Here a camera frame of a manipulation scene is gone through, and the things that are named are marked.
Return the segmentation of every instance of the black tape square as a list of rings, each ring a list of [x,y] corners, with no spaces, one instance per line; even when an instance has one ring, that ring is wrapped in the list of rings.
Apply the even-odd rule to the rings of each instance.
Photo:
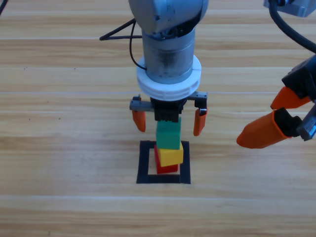
[[[180,174],[148,174],[149,150],[156,142],[141,141],[139,147],[139,164],[137,184],[191,184],[190,171],[190,143],[182,141],[183,163],[180,165]]]

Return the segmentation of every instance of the white ring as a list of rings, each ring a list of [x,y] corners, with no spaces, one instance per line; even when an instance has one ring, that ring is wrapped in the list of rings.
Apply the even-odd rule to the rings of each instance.
[[[139,65],[145,66],[145,59],[142,57]],[[193,58],[192,74],[183,82],[177,84],[161,84],[151,80],[146,71],[137,67],[138,85],[142,91],[157,100],[176,101],[192,95],[199,87],[201,81],[202,66],[196,56]]]

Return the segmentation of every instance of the black cable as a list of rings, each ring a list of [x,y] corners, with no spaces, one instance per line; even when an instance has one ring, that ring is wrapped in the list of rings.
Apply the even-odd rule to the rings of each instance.
[[[4,8],[5,8],[7,3],[8,3],[8,0],[3,0],[3,2],[1,3],[1,5],[0,5],[0,15],[3,12],[3,10],[4,10]]]
[[[133,23],[133,27],[132,27],[132,32],[130,33],[130,39],[129,39],[129,54],[130,57],[132,58],[133,62],[135,63],[135,65],[143,70],[147,70],[147,68],[144,68],[142,66],[140,66],[134,59],[133,57],[133,53],[132,53],[132,40],[133,40],[133,34],[134,34],[134,29],[135,29],[135,25],[136,25],[136,21]]]
[[[111,37],[112,35],[115,35],[116,33],[120,32],[121,30],[125,29],[126,27],[129,27],[130,25],[136,23],[135,19],[130,20],[129,22],[126,22],[124,25],[118,27],[117,29],[107,33],[104,36],[100,37],[101,41],[104,40],[120,40],[120,39],[129,39],[130,36],[122,36],[122,37],[116,37],[115,39],[113,37]],[[142,36],[135,36],[135,39],[141,39]]]
[[[142,36],[133,36],[133,39],[141,39]],[[130,39],[130,36],[110,36],[103,40],[122,40],[122,39]]]
[[[277,11],[278,0],[270,0],[269,12],[271,18],[275,22],[275,24],[282,30],[288,37],[297,42],[299,45],[308,49],[309,51],[316,54],[316,44],[311,42],[309,39],[300,35],[298,32],[293,30],[279,15]]]

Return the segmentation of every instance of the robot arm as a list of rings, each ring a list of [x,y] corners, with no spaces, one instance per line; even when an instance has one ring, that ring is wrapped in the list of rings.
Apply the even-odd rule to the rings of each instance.
[[[282,0],[278,10],[299,17],[306,17],[316,9],[316,0]],[[276,0],[266,0],[264,5],[270,8],[270,3]],[[294,32],[286,23],[278,25],[293,40],[315,52],[314,43]],[[248,124],[237,143],[246,148],[261,149],[288,138],[298,137],[304,141],[311,140],[316,134],[316,105],[301,120],[292,117],[286,109],[298,108],[310,101],[316,102],[316,55],[301,63],[282,79],[285,87],[279,92],[271,104],[272,113]]]
[[[182,25],[191,24],[192,30],[205,15],[208,0],[129,0],[129,6],[142,30],[155,36]]]
[[[201,65],[194,56],[195,27],[204,17],[208,0],[129,0],[142,29],[144,57],[137,68],[140,88],[150,97],[130,102],[138,129],[145,132],[145,112],[156,121],[179,121],[188,100],[195,102],[194,135],[199,136],[207,116],[207,93],[196,92]]]

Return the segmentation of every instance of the orange gripper tip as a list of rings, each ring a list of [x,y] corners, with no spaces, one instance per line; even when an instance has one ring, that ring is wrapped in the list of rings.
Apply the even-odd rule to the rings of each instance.
[[[146,131],[146,113],[143,111],[132,111],[133,112],[133,120],[141,132]]]
[[[287,137],[275,122],[275,111],[248,124],[237,138],[238,145],[261,149],[283,141]]]
[[[199,110],[196,110],[196,117],[194,120],[194,130],[193,130],[193,135],[195,137],[199,136],[203,128],[205,127],[207,114],[208,114],[208,110],[206,111],[206,114],[202,116],[199,114]]]
[[[296,109],[304,104],[307,104],[310,101],[311,100],[308,96],[300,99],[293,90],[285,86],[281,89],[281,91],[272,102],[271,108],[273,110],[278,110],[282,107],[286,109]]]

